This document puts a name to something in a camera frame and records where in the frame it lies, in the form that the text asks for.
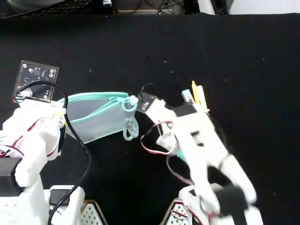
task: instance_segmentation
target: red and white wire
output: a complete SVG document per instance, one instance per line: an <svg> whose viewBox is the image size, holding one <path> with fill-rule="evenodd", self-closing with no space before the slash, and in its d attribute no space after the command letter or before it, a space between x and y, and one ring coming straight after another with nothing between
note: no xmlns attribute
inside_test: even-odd
<svg viewBox="0 0 300 225"><path fill-rule="evenodd" d="M174 201L174 203L175 204L181 204L181 205L183 205L197 220L198 220L198 222L199 222L199 224L200 225L203 225L203 223L201 222L201 220L199 219L199 217L192 211L192 210L190 210L184 203L183 203L183 201Z"/></svg>
<svg viewBox="0 0 300 225"><path fill-rule="evenodd" d="M3 154L1 155L1 157L7 156L8 154L11 154L12 152L17 152L19 155L21 155L21 157L24 156L24 153L21 152L21 151L20 151L18 148L16 148L16 147L13 147L13 146L10 146L10 145L5 145L5 144L0 144L0 146L7 147L7 148L8 148L8 150L7 150L5 153L3 153Z"/></svg>
<svg viewBox="0 0 300 225"><path fill-rule="evenodd" d="M41 119L43 119L43 118L40 118L40 119L38 119L37 121L35 121L35 122L30 126L30 128L27 129L27 131L31 131L31 130L36 126L37 122L39 122ZM23 135L20 136L20 137L13 143L12 147L16 147L16 145L18 144L18 142L19 142L22 138L23 138Z"/></svg>
<svg viewBox="0 0 300 225"><path fill-rule="evenodd" d="M149 131L148 131L145 135L141 136L141 145L142 145L142 147L143 147L146 151L148 151L149 153L151 153L151 154L170 155L170 154L172 154L172 152L173 152L173 151L176 149L176 147L177 147L177 145L174 145L173 148L172 148L169 152L163 152L163 151L157 151L157 150L148 149L148 148L145 147L145 145L143 144L143 138L144 138L145 136L147 136L147 135L152 131L152 129L153 129L154 127L157 127L157 126L159 126L159 125L161 125L161 124L164 124L164 123L169 124L169 123L173 123L173 122L172 122L172 121L162 121L162 122L156 123L156 124L154 124L154 125L149 129Z"/></svg>

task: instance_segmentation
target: cable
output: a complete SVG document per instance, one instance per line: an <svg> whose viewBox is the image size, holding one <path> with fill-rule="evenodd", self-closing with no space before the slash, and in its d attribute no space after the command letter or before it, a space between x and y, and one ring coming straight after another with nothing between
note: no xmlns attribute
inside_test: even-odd
<svg viewBox="0 0 300 225"><path fill-rule="evenodd" d="M5 147L10 148L8 151L6 151L6 153L4 154L4 156L6 156L9 153L9 151L11 151L11 150L14 150L14 151L18 152L22 157L24 156L24 153L21 152L18 148L14 147L14 146L5 145L5 144L1 144L0 146L5 146Z"/></svg>
<svg viewBox="0 0 300 225"><path fill-rule="evenodd" d="M175 217L175 218L178 219L178 220L185 220L185 219L188 219L188 217L187 217L185 214L183 214L183 213L181 213L181 212L177 212L177 211L175 211L175 210L172 210L172 211L171 211L171 214L172 214L173 217Z"/></svg>
<svg viewBox="0 0 300 225"><path fill-rule="evenodd" d="M35 121L35 122L31 125L31 127L27 129L27 131L31 131L31 130L35 127L35 125L37 124L37 122L39 122L41 119L42 119L42 118L40 118L40 119L38 119L37 121ZM23 135L20 136L20 137L13 143L12 146L13 146L13 147L16 147L16 145L18 144L18 142L19 142L22 138L23 138Z"/></svg>
<svg viewBox="0 0 300 225"><path fill-rule="evenodd" d="M120 11L118 11L118 13L121 13L121 14L123 14L123 15L130 15L130 14L133 14L133 13L137 12L137 10L140 9L141 4L142 4L142 0L139 1L139 3L138 3L138 5L137 5L137 7L135 8L135 10L132 11L132 12L130 12L130 13L122 13L122 12L120 12Z"/></svg>
<svg viewBox="0 0 300 225"><path fill-rule="evenodd" d="M174 147L173 147L169 152L163 152L163 151L157 151L157 150L151 150L151 149L148 149L148 148L145 147L145 145L143 144L143 139L144 139L144 137L147 136L147 135L153 130L154 127L157 127L158 125L161 125L161 124L164 124L164 123L168 124L168 123L172 123L172 121L163 121L163 122L156 123L156 124L154 124L154 125L149 129L149 131L148 131L145 135L141 136L141 145L142 145L142 147L143 147L146 151L148 151L149 153L152 153L152 154L160 154L160 155L169 155L169 154L171 154L171 153L176 149L177 145L174 145Z"/></svg>
<svg viewBox="0 0 300 225"><path fill-rule="evenodd" d="M194 183L193 183L191 180L189 180L189 179L187 179L187 178L184 178L183 176L181 176L179 173L175 172L175 171L171 168L169 161L170 161L170 158L173 157L173 156L174 156L174 155L168 155L167 158L166 158L166 160L165 160L166 163L167 163L167 167L168 167L169 171L171 172L171 174L173 174L173 175L174 175L175 177L177 177L179 180L181 180L182 182L184 182L184 183L186 183L186 184L188 184L188 185L194 185Z"/></svg>
<svg viewBox="0 0 300 225"><path fill-rule="evenodd" d="M68 95L66 94L66 92L56 83L53 83L53 82L50 82L50 81L35 81L35 82L31 82L31 83L28 83L22 87L20 87L16 93L20 92L20 91L23 91L29 87L32 87L32 86L35 86L35 85L39 85L39 84L46 84L46 85L51 85L57 89L59 89L65 99L64 101L64 105L63 107L67 109L67 106L68 106ZM80 146L83 148L83 150L85 151L85 153L87 154L88 156L88 165L87 165L87 168L85 170L85 172L83 173L83 175L81 176L81 178L78 180L78 182L62 197L62 199L54 206L54 208L51 210L50 214L49 214L49 218L48 218L48 222L47 224L48 225L51 225L51 221L52 221L52 218L56 212L56 210L61 206L61 204L67 200L71 194L82 184L82 182L85 180L89 170L90 170L90 167L91 167L91 153L89 151L89 149L85 146L84 142L81 140L81 138L79 137L79 135L76 133L76 131L74 130L69 118L68 118L68 114L66 113L65 114L65 120L66 120L66 123L69 127L69 129L71 130L72 134L75 136L76 140L79 142Z"/></svg>
<svg viewBox="0 0 300 225"><path fill-rule="evenodd" d="M150 2L148 2L148 0L144 0L146 2L146 4L148 6L151 6L152 8L156 9L157 10L157 14L159 14L159 12L165 14L163 11L161 11L159 8L156 8L154 5L152 5Z"/></svg>
<svg viewBox="0 0 300 225"><path fill-rule="evenodd" d="M180 14L182 14L183 12L183 5L182 5L182 2L179 2L178 0L167 0L167 2L165 0L163 0L163 2L160 4L159 8L158 8L158 14L159 12L163 12L164 9L167 9L170 13L173 13L173 11L170 11L169 7L172 7L172 6L176 6L176 5L179 5L181 7L181 11L180 11Z"/></svg>
<svg viewBox="0 0 300 225"><path fill-rule="evenodd" d="M141 88L141 91L140 91L140 96L141 96L141 103L143 104L144 103L144 89L147 87L147 86L151 86L153 87L153 92L154 92L154 95L155 95L155 85L153 83L146 83L144 86L142 86Z"/></svg>

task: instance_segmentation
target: mint green pouch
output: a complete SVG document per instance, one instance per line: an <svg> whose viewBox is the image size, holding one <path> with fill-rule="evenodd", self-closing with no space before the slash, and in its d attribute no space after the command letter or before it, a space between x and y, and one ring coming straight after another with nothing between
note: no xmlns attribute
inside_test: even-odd
<svg viewBox="0 0 300 225"><path fill-rule="evenodd" d="M126 116L122 103L110 100L115 97L127 99L128 94L124 92L91 92L68 97L68 117L84 143L124 129ZM67 133L74 137L68 128Z"/></svg>

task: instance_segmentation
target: white robotic arm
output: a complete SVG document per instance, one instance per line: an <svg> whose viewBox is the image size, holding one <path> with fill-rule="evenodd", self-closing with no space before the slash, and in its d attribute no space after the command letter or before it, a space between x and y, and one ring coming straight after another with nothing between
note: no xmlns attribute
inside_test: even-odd
<svg viewBox="0 0 300 225"><path fill-rule="evenodd" d="M216 191L208 182L208 166L219 169L235 187L240 188L247 205L255 203L256 192L236 158L227 151L218 137L207 113L206 104L188 104L170 110L165 107L165 101L155 98L151 104L147 105L146 110L141 110L143 105L145 104L141 105L139 111L147 114L154 123L164 120L172 121L172 127L162 125L163 133L158 138L157 144L168 151L177 145L185 157L196 194L196 197L193 197L190 193L184 195L185 191L180 192L180 198L185 201L186 206L195 211L199 218L205 218L201 220L203 225L234 225L235 222L232 218L230 219L230 215L221 216L224 210L220 202L223 200L217 196ZM233 193L228 191L226 195L233 195ZM263 224L257 208L248 207L244 210L244 214L248 225Z"/></svg>
<svg viewBox="0 0 300 225"><path fill-rule="evenodd" d="M83 189L78 185L60 185L44 190L39 175L47 161L61 154L65 138L68 99L65 98L64 105L52 101L54 86L67 97L55 84L57 72L57 67L21 63L13 96L20 108L3 123L0 131L0 221L3 225L78 225L80 222Z"/></svg>

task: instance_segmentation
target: black tablecloth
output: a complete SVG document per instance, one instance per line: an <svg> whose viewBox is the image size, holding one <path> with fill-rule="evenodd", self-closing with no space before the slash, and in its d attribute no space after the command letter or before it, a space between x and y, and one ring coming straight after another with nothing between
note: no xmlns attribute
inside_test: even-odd
<svg viewBox="0 0 300 225"><path fill-rule="evenodd" d="M69 94L136 94L152 82L173 106L183 102L181 91L195 80L204 86L212 116L257 190L265 224L294 223L299 208L299 24L298 15L0 21L1 122L15 107L11 94L21 60L59 66L57 83ZM139 113L136 117L144 133L151 122ZM165 158L145 152L139 140L125 141L121 133L88 147L93 164L83 187L108 222L158 224L184 187L168 172ZM63 156L43 170L45 187L74 183L86 162L69 137ZM179 160L173 165L187 174ZM216 181L214 173L210 180Z"/></svg>

